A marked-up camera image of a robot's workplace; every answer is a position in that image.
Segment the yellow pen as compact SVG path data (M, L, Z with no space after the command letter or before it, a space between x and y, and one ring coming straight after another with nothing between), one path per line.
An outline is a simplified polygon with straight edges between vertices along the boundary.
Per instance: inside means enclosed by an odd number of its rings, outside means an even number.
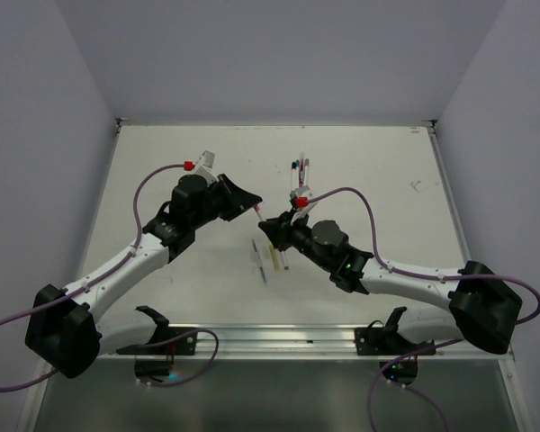
M274 270L275 271L280 271L281 268L282 268L282 265L281 265L281 261L280 261L280 258L276 252L276 249L274 248L274 246L272 244L269 244L269 253L270 253L270 257L272 259L272 262L273 262L273 266L274 266Z

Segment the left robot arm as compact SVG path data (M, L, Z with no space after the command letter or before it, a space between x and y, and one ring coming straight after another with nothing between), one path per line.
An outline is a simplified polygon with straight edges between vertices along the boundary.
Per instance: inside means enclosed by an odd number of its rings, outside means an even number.
M124 322L105 317L130 289L170 264L195 241L204 225L232 221L262 202L219 175L208 181L185 175L156 216L141 227L120 254L91 274L57 288L51 284L36 294L25 345L67 378L82 374L100 356L126 347L163 351L169 341L168 319L139 306Z

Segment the pink capped white pen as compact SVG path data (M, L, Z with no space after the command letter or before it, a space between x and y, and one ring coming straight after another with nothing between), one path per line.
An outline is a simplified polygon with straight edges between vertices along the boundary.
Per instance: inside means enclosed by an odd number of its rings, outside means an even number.
M255 205L253 207L255 213L256 213L256 216L258 217L259 221L260 222L266 222L267 221L267 218L265 217L265 215L263 214L261 208L259 205Z

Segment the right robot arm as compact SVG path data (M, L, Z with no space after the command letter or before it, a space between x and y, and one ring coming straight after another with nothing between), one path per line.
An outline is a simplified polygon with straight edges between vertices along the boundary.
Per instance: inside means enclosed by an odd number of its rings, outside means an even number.
M353 247L333 220L308 226L290 212L262 220L258 227L279 251L294 248L328 273L346 293L384 294L423 303L393 310L382 341L393 353L422 347L432 340L459 339L504 355L522 307L521 298L488 267L469 261L462 269L431 270L394 265Z

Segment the brown capped white pen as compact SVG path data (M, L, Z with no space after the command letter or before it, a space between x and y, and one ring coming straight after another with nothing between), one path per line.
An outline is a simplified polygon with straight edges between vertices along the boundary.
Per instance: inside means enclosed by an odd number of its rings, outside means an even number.
M285 252L280 252L280 257L282 259L282 262L283 262L283 269L284 270L289 270L290 269L290 265L289 265L289 261L287 259L287 255Z

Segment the dark purple pen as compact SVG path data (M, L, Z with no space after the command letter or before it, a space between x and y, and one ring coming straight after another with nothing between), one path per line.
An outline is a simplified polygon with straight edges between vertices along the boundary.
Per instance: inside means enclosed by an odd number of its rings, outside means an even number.
M256 260L256 265L257 265L257 268L258 268L259 273L261 275L261 279L263 281L263 284L267 285L266 272L265 272L265 269L264 269L264 266L263 266L263 263L262 263L260 253L259 253L258 248L257 248L257 243L253 239L251 240L251 243L252 243L254 257L255 257L255 260Z

